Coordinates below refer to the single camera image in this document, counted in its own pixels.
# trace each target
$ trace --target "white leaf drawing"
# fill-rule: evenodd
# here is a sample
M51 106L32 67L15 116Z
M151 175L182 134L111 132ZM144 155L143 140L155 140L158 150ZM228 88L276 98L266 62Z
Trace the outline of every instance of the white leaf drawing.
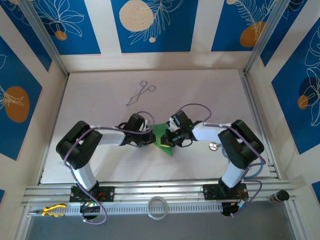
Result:
M265 18L267 18L267 16L269 16L269 14L272 12L272 10L274 9L276 3L278 0L270 0L269 3L267 3L266 0L264 0L264 3L260 9L261 12L261 16L259 21L264 21Z
M3 4L10 10L12 15L22 21L24 24L30 26L28 20L26 19L25 15L22 13L20 7L17 4L14 4L13 2L9 0L1 0Z
M0 54L0 70L5 65L6 59L7 59L6 55ZM6 93L6 91L0 85L0 110L3 109L5 105L9 106L10 104L17 104L17 105L23 106L24 105L22 103L23 99L24 97L14 97Z
M317 99L311 107L311 126L316 127L320 124L320 101Z
M244 18L249 26L255 25L261 19L261 11L255 0L238 0L235 4L238 7L240 17Z
M284 13L283 13L283 17L288 20L289 17L289 12L293 11L299 11L302 6L304 5L305 0L291 0L288 4L288 7L285 9Z
M301 102L298 105L301 109L311 106L310 125L316 127L320 124L320 27L311 38L304 64L308 67L309 86L303 93L304 97L299 98Z
M170 26L171 20L169 13L175 11L181 6L183 0L146 0L144 3L151 9L153 14L152 24L145 30L142 31L132 31L129 36L132 39L130 45L143 40L156 39L162 31L166 30L166 26ZM142 9L137 15L142 17L145 14L145 10Z
M1 0L5 3L12 15L21 20L26 25L29 25L27 19L21 12L17 4L9 0ZM83 33L77 25L81 23L85 16L74 10L69 10L69 0L34 0L32 5L38 16L42 19L44 25L47 25L53 33L61 31L63 33L71 33L82 37Z

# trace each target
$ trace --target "aluminum frame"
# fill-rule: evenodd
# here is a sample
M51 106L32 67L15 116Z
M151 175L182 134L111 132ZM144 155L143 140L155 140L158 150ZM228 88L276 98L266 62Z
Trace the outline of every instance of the aluminum frame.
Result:
M285 202L290 223L293 228L294 234L297 239L304 240L309 239L308 233L305 230L304 224L301 221L299 215L299 208L297 207L297 196L294 192L294 186L290 181L283 180L281 170L277 165L275 155L272 150L271 143L268 139L264 123L261 118L261 113L256 103L255 88L253 81L250 79L250 70L259 58L262 50L268 42L273 30L277 26L281 15L290 0L278 1L274 10L272 11L268 23L266 24L260 38L257 41L256 46L253 49L252 56L248 61L245 69L239 71L239 75L243 84L243 88L250 105L252 115L259 131L261 140L265 145L266 152L269 160L269 170L271 170L271 176L260 179L263 183L260 194L254 199L254 201L265 201L266 198L279 190L285 189L290 194L290 200ZM39 22L37 14L27 0L19 0L19 4L22 12L25 14L27 20L30 22L32 28L35 30L42 44L45 46L49 55L55 61L66 76L68 72L63 65L60 55L53 44L50 36L46 32L43 24ZM43 164L39 171L39 178L43 171ZM204 179L204 180L184 180L184 181L151 181L151 182L109 182L101 183L102 186L115 186L115 196L113 203L105 203L106 207L112 206L128 206L128 205L145 205L148 200L153 196L161 196L165 198L169 204L186 204L192 203L195 205L203 205L203 203L217 203L224 201L205 201L203 193L201 192L201 186L203 184L216 184L217 179ZM21 216L18 231L14 239L22 240L26 238L29 224L32 217L28 215L28 212L34 208L40 208L48 205L54 205L58 203L67 203L70 208L79 206L79 203L68 203L70 196L70 187L72 184L41 184L38 186L28 186L22 201L24 211ZM250 196L258 189L257 183L247 183L247 189Z

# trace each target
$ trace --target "wire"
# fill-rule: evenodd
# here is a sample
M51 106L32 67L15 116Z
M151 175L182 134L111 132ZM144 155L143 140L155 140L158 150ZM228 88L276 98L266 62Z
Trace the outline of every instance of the wire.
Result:
M179 108L179 110L177 111L177 113L182 110L183 108L187 107L187 106L201 106L205 109L207 109L209 111L209 116L203 120L203 122L207 121L209 118L211 118L212 116L212 112L210 110L210 108L208 108L207 106L203 105L203 104L200 104L200 103L189 103L189 104L186 104L186 105L183 105L182 107Z
M178 147L180 147L180 148L186 148L186 147L189 147L189 146L191 146L192 145L192 143L194 142L194 141L192 141L191 139L190 139L190 144L188 144L188 145L185 145L185 146L178 146Z
M225 148L222 146L222 148L221 148L221 152L222 152L222 155L226 158L226 159L228 159L229 160L229 157L228 157L228 155L227 155L227 153L226 153L226 150L225 150Z
M125 125L127 122L125 121L125 122L122 122L122 123L120 123L119 125L118 125L118 128L121 128L122 129L122 126L123 125Z
M262 189L262 182L259 181L259 180L244 180L245 182L255 182L255 183L259 183L260 184L260 187L259 189L256 191L256 193L250 198L250 200L248 200L245 205L243 205L243 207L241 207L236 213L234 214L230 214L232 218L234 218L235 216L237 216L241 211L243 211L243 209L245 207L247 207L254 199L255 197L258 195L258 193L261 191Z
M245 176L244 179L252 179L252 178L258 176L258 175L261 173L261 171L262 171L263 168L264 168L264 165L261 164L259 170L258 170L256 173L254 173L254 174L252 174L252 175L249 175L249 176Z
M137 112L137 114L140 114L140 113L144 113L144 114L148 114L151 119L152 119L152 127L147 130L147 131L129 131L129 130L123 130L123 129L119 129L119 128L116 128L116 127L93 127L93 128L90 128L88 129L87 131L85 131L78 139L77 141L75 141L75 143L72 145L72 147L69 149L69 151L66 153L64 159L63 159L63 164L70 170L71 172L71 175L75 181L75 183L79 186L79 188L89 197L91 198L93 201L95 201L101 208L102 210L104 211L104 219L100 222L91 222L91 221L88 221L87 219L85 219L85 216L84 216L84 213L81 215L83 221L85 223L88 223L88 224L92 224L92 225L100 225L100 224L103 224L106 220L107 220L107 210L106 208L102 205L101 202L99 202L90 192L88 192L84 186L82 186L82 184L79 182L79 180L77 179L75 173L74 173L74 170L73 168L67 163L67 159L68 157L70 156L70 154L72 153L72 151L76 148L76 146L79 144L79 142L87 135L89 134L90 132L94 131L94 130L113 130L113 131L117 131L117 132L122 132L122 133L130 133L130 134L138 134L138 135L143 135L143 134L148 134L150 133L155 124L156 124L156 121L155 121L155 118L147 111L139 111Z

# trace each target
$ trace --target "yellow pliers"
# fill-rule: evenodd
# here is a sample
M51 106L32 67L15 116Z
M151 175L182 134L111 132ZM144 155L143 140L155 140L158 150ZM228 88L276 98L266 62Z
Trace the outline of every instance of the yellow pliers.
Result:
M65 208L67 207L67 205L65 204L56 204L56 205L53 205L53 206L50 206L50 207L44 207L43 209L41 210L34 210L34 211L30 211L29 214L35 214L35 215L42 215L42 216L45 216L46 214L48 214L49 216L53 216L53 217L63 217L65 214L62 213L62 214L54 214L52 212L49 212L53 209L57 209L57 208Z

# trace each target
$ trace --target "purple cable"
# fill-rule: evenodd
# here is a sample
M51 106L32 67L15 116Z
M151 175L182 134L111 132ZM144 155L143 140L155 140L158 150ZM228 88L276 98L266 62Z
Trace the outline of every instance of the purple cable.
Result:
M250 198L250 200L248 202L246 202L245 205L243 205L243 207L241 207L236 213L232 214L231 216L234 218L235 216L237 216L246 206L248 206L258 195L258 193L260 193L261 189L262 189L262 182L259 180L244 180L245 182L256 182L260 184L260 187L258 188L258 190L256 191L256 193Z
M148 114L151 119L152 119L152 127L147 130L147 131L129 131L129 130L123 130L123 129L119 129L119 128L115 128L115 127L93 127L93 128L90 128L88 129L87 131L85 131L79 138L78 140L72 145L72 147L69 149L69 151L66 153L64 159L63 159L63 164L70 170L71 172L71 175L73 177L73 179L75 180L75 183L79 186L79 188L91 199L93 199L104 211L105 215L104 215L104 219L100 222L91 222L91 221L88 221L87 219L85 219L85 216L84 216L84 213L81 215L83 221L85 223L88 223L88 224L92 224L92 225L100 225L100 224L103 224L106 220L107 220L107 210L106 208L102 205L101 202L99 202L94 196L92 196L90 194L90 192L88 192L84 186L82 186L82 184L79 182L79 180L77 179L74 171L73 171L73 168L67 163L67 159L69 157L69 155L71 154L71 152L76 148L76 146L78 145L78 143L90 132L94 131L94 130L113 130L113 131L118 131L118 132L123 132L123 133L130 133L130 134L138 134L138 135L143 135L143 134L147 134L147 133L150 133L155 124L156 124L156 121L155 121L155 118L147 111L139 111L137 112L137 114L141 114L141 113L144 113L144 114Z
M205 122L205 121L207 121L209 118L211 118L211 115L212 115L211 110L210 110L207 106L205 106L205 105L203 105L203 104L200 104L200 103L189 103L189 104L183 105L182 107L179 108L179 110L178 110L177 112L179 112L180 110L182 110L183 108L185 108L185 107L187 107L187 106L201 106L201 107L207 109L207 110L209 111L209 116L208 116L206 119L204 119L203 122Z

